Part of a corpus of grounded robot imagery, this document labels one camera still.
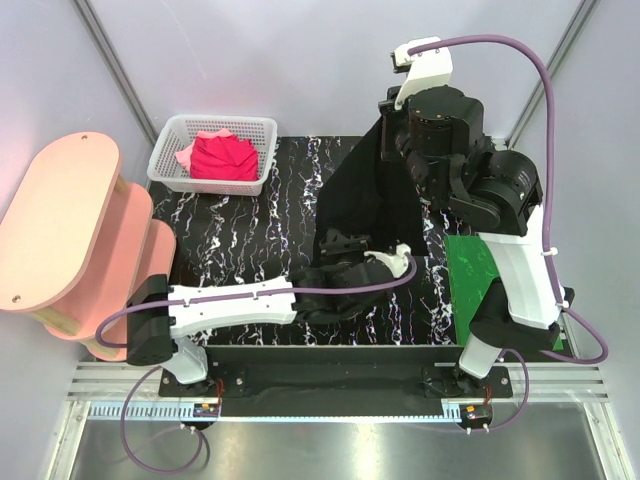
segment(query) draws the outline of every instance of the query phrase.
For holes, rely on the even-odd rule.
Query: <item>cable clip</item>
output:
[[[547,252],[542,252],[540,255],[543,257],[555,257],[558,254],[558,249],[556,247],[551,247],[551,249]]]

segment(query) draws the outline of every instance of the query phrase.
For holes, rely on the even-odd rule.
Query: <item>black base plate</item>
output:
[[[511,398],[513,389],[506,367],[493,367],[483,380],[475,380],[465,376],[461,385],[454,378],[455,367],[431,365],[422,369],[424,395],[427,398],[485,398],[486,387],[491,386],[492,398]]]

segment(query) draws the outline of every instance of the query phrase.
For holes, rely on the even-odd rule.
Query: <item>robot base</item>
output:
[[[222,381],[224,398],[239,398],[244,396],[247,370],[241,365],[218,365],[212,358],[209,349],[207,359],[209,363],[209,375],[202,382],[183,385],[168,370],[162,371],[162,380],[158,396],[160,397],[217,397],[218,387],[216,382]]]
[[[512,398],[513,389],[506,367],[493,367],[482,380],[461,371],[458,367],[428,366],[422,369],[422,383],[426,398],[485,398],[491,387],[492,398]]]

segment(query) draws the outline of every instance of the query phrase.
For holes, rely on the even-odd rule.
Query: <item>metal floor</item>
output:
[[[496,405],[499,422],[515,411]],[[132,448],[169,426],[129,422]],[[181,479],[602,479],[603,470],[579,404],[529,405],[508,429],[467,437],[450,425],[219,423],[205,431],[211,460]],[[197,441],[174,432],[139,457],[158,468],[188,460]],[[71,478],[149,479],[125,456],[118,422],[88,421]]]

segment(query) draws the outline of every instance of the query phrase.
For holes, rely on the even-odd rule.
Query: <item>white wall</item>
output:
[[[640,473],[640,3],[601,2],[555,81],[558,100],[554,245],[575,308],[611,346],[602,367]],[[543,165],[544,108],[515,146]],[[581,336],[587,356],[598,353]]]
[[[0,218],[31,159],[82,130],[112,136],[123,174],[146,180],[150,147],[68,0],[0,0]],[[2,478],[42,478],[78,345],[0,313]]]
[[[269,116],[284,135],[361,135],[414,38],[516,37],[548,59],[579,0],[92,0],[156,127],[176,113]],[[452,83],[505,136],[536,76],[499,46],[457,47]]]

